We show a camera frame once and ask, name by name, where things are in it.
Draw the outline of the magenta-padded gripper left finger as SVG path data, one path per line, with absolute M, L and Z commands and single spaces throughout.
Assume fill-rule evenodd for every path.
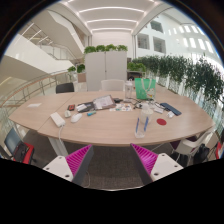
M 81 185 L 93 155 L 93 146 L 87 145 L 68 156 L 57 156 L 44 167 L 44 170 Z

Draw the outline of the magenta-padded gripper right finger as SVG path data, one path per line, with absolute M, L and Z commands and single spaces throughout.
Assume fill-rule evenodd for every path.
M 166 153 L 156 154 L 133 143 L 131 143 L 131 155 L 143 185 L 148 185 L 182 169 L 182 166 Z

